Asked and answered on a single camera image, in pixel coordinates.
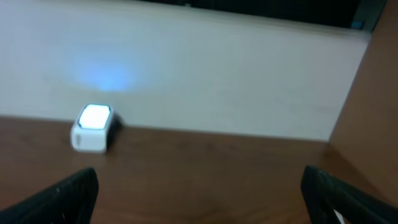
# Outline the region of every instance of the black object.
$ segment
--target black object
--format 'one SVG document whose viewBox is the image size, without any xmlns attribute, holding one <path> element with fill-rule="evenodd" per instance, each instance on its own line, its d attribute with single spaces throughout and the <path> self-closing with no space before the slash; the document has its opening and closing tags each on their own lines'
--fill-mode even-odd
<svg viewBox="0 0 398 224">
<path fill-rule="evenodd" d="M 98 194 L 93 168 L 83 169 L 0 212 L 1 224 L 89 224 Z"/>
<path fill-rule="evenodd" d="M 373 31 L 386 0 L 142 0 Z"/>
<path fill-rule="evenodd" d="M 305 168 L 301 191 L 313 224 L 340 224 L 335 210 L 352 224 L 398 223 L 398 209 L 314 166 Z"/>
</svg>

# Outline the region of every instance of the wooden desk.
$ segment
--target wooden desk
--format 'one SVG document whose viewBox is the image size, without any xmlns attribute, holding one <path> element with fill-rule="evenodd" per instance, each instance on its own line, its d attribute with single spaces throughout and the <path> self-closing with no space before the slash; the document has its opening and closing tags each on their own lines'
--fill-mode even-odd
<svg viewBox="0 0 398 224">
<path fill-rule="evenodd" d="M 99 155 L 74 151 L 70 128 L 0 118 L 0 208 L 87 166 L 99 179 L 92 223 L 308 223 L 307 164 L 376 192 L 324 142 L 124 128 Z"/>
</svg>

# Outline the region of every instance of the led light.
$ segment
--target led light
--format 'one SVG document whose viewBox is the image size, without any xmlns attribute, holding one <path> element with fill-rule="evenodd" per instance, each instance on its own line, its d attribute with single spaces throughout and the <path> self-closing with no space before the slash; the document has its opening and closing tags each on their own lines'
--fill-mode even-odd
<svg viewBox="0 0 398 224">
<path fill-rule="evenodd" d="M 79 125 L 87 129 L 103 129 L 111 114 L 111 108 L 105 105 L 87 105 L 83 110 Z"/>
</svg>

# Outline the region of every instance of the white plastic casing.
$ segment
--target white plastic casing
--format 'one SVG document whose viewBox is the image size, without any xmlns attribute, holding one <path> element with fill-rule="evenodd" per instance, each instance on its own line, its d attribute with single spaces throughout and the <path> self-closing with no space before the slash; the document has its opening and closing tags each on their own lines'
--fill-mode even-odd
<svg viewBox="0 0 398 224">
<path fill-rule="evenodd" d="M 114 113 L 110 106 L 85 106 L 70 131 L 73 148 L 79 152 L 105 153 L 113 119 Z"/>
</svg>

